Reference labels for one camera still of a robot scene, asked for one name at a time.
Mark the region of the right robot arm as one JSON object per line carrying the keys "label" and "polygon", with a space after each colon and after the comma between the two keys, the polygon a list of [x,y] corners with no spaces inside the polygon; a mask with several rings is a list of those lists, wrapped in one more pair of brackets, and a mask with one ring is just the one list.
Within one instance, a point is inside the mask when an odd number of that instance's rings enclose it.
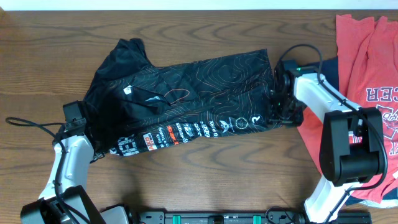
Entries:
{"label": "right robot arm", "polygon": [[366,190],[375,175],[380,179],[372,188],[386,178],[381,112],[345,98],[328,83],[321,66],[279,60],[274,77],[268,124],[300,126],[304,109],[310,109],[323,125],[318,157],[322,177],[293,222],[331,223],[354,191]]}

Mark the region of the black orange patterned jersey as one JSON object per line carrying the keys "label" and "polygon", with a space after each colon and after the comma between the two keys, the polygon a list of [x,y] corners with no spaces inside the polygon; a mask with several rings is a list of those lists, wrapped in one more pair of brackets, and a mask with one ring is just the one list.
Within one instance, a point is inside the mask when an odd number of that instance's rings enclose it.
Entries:
{"label": "black orange patterned jersey", "polygon": [[141,39],[121,39],[95,72],[84,102],[101,149],[132,156],[199,137],[270,130],[273,85],[265,49],[156,67]]}

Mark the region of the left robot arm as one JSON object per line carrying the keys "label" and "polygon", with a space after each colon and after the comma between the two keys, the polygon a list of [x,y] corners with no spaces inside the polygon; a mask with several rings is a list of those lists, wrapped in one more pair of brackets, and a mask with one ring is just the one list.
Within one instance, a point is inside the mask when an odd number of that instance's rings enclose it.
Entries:
{"label": "left robot arm", "polygon": [[22,223],[131,223],[124,205],[99,211],[86,193],[95,149],[88,132],[86,104],[63,105],[66,124],[54,135],[55,160],[37,201],[23,206]]}

